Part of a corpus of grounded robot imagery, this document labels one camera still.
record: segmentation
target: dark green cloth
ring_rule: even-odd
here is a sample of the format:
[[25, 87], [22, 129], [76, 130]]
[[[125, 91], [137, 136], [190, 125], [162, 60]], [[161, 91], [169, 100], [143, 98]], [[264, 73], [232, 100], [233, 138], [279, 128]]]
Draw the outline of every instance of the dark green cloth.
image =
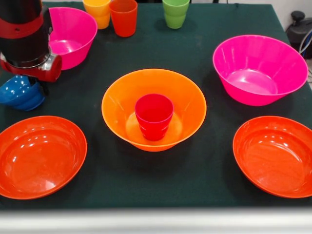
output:
[[[83, 9], [82, 3], [49, 3]], [[136, 34], [119, 38], [110, 26], [98, 32], [80, 66], [49, 84], [50, 96], [29, 113], [0, 107], [0, 130], [34, 116], [55, 115], [76, 123], [88, 141], [86, 161], [60, 191], [35, 200], [0, 197], [2, 209], [113, 207], [308, 206], [309, 198], [283, 199], [251, 184], [238, 168], [232, 139], [245, 121], [263, 115], [295, 119], [312, 127], [312, 93], [299, 91], [265, 107], [231, 99], [212, 64], [223, 40], [261, 34], [288, 42], [270, 5], [191, 4], [179, 30], [169, 29], [161, 4], [139, 4]], [[203, 91], [207, 116], [199, 131], [170, 150], [149, 153], [116, 137], [101, 115], [105, 90], [120, 76], [164, 68], [192, 79]], [[4, 74], [3, 83], [11, 75]]]

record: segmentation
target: plastic cup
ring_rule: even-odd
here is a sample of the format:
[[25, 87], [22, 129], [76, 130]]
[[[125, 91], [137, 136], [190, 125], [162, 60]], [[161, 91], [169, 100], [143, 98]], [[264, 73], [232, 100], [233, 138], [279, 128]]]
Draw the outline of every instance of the plastic cup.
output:
[[147, 140], [161, 140], [174, 113], [171, 100], [161, 94], [147, 94], [135, 106], [135, 113], [143, 136]]
[[190, 5], [190, 0], [162, 0], [167, 26], [172, 29], [181, 28]]
[[98, 29], [107, 28], [110, 21], [110, 0], [83, 0], [84, 9], [97, 22]]
[[115, 33], [130, 37], [137, 27], [137, 2], [135, 0], [113, 0], [109, 4]]

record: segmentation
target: plastic bowl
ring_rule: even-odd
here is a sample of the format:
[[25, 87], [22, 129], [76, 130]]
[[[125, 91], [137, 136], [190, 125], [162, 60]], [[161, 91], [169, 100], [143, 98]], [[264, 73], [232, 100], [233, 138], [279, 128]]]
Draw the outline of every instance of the plastic bowl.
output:
[[76, 67], [86, 58], [98, 25], [88, 13], [70, 7], [49, 8], [53, 32], [49, 45], [62, 57], [62, 70]]
[[0, 103], [12, 108], [31, 111], [44, 102], [38, 82], [31, 85], [27, 76], [14, 76], [0, 87]]
[[312, 196], [312, 130], [301, 123], [275, 116], [251, 119], [237, 130], [233, 151], [260, 189], [287, 198]]
[[65, 186], [81, 168], [86, 138], [74, 123], [40, 116], [13, 124], [0, 134], [0, 195], [33, 199]]
[[[165, 95], [175, 110], [165, 137], [159, 141], [145, 139], [135, 115], [137, 100], [152, 93]], [[203, 123], [206, 110], [205, 97], [194, 82], [162, 69], [124, 75], [107, 89], [102, 100], [102, 115], [112, 132], [139, 149], [151, 152], [167, 150], [192, 136]]]
[[270, 104], [300, 89], [308, 78], [308, 66], [296, 50], [265, 36], [222, 42], [213, 63], [227, 93], [250, 106]]

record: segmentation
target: yellow cup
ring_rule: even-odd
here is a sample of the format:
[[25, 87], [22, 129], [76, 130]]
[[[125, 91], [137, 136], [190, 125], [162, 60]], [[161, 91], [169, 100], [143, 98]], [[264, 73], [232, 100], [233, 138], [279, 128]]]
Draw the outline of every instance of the yellow cup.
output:
[[107, 28], [110, 20], [110, 0], [83, 0], [84, 9], [97, 21], [98, 29]]

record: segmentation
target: green cup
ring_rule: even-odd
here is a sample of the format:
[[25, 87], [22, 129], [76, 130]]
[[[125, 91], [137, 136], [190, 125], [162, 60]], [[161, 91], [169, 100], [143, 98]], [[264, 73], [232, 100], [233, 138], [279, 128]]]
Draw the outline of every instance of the green cup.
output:
[[190, 0], [162, 0], [167, 26], [172, 29], [182, 27]]

